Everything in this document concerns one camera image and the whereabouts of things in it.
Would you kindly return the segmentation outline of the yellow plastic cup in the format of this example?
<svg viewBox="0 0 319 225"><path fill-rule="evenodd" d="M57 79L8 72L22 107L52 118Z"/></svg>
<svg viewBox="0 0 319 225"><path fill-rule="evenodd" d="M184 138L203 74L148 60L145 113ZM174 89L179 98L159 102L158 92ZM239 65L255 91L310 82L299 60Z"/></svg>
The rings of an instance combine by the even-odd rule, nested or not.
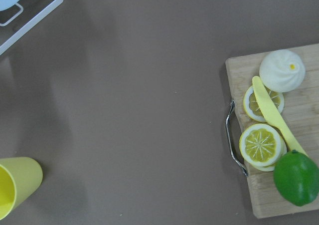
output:
<svg viewBox="0 0 319 225"><path fill-rule="evenodd" d="M0 218L4 219L41 185L40 164L29 157L0 160Z"/></svg>

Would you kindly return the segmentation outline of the white steamed bun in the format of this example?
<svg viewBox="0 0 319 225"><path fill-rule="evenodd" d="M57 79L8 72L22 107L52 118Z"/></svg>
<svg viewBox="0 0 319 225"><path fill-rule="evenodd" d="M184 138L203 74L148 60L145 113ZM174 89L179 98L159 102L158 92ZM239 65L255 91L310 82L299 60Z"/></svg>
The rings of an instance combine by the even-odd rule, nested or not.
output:
<svg viewBox="0 0 319 225"><path fill-rule="evenodd" d="M296 53L281 49L267 54L261 62L259 77L272 91L285 93L298 88L303 82L306 68Z"/></svg>

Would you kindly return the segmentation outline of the lemon half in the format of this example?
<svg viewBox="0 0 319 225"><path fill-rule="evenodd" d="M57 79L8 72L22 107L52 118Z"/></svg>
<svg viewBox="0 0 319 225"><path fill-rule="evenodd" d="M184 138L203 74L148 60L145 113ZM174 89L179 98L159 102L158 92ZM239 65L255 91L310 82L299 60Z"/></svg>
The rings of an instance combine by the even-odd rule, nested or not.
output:
<svg viewBox="0 0 319 225"><path fill-rule="evenodd" d="M263 172L274 170L278 160L287 153L287 146L281 135L267 124L248 127L239 140L242 157L252 167Z"/></svg>

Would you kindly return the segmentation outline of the green lime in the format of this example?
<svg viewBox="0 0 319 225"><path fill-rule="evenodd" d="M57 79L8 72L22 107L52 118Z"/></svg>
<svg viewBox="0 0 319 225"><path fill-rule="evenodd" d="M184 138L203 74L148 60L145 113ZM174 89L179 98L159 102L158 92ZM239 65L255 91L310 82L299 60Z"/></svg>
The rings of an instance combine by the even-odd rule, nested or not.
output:
<svg viewBox="0 0 319 225"><path fill-rule="evenodd" d="M319 168L297 150L287 152L277 161L273 179L280 195L298 207L312 203L319 194Z"/></svg>

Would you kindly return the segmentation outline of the lemon slice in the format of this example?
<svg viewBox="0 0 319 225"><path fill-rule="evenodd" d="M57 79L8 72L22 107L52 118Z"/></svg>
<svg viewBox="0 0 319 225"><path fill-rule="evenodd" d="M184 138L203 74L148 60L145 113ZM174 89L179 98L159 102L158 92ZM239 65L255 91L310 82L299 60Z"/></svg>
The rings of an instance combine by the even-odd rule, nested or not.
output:
<svg viewBox="0 0 319 225"><path fill-rule="evenodd" d="M285 99L283 93L275 92L266 87L266 90L278 109L279 113L282 113L285 105ZM246 114L253 120L258 122L266 122L264 119L262 112L259 108L257 100L255 98L253 86L250 86L245 92L243 98L243 107Z"/></svg>

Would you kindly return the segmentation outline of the yellow plastic spoon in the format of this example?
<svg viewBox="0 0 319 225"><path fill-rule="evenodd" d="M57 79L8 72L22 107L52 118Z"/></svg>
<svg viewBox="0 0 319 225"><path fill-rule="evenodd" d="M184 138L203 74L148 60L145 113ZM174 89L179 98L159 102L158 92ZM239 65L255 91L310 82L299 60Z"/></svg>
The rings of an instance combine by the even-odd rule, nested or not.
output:
<svg viewBox="0 0 319 225"><path fill-rule="evenodd" d="M279 129L290 151L296 150L308 156L287 126L259 76L252 78L252 86L257 104L266 122Z"/></svg>

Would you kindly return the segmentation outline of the cup rack with pastel cups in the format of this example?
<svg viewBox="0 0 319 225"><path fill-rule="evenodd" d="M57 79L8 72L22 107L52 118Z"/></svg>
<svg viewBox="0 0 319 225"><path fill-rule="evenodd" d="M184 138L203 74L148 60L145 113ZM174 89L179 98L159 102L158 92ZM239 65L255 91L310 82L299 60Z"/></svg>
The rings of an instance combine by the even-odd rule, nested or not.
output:
<svg viewBox="0 0 319 225"><path fill-rule="evenodd" d="M0 53L3 54L64 0L0 0Z"/></svg>

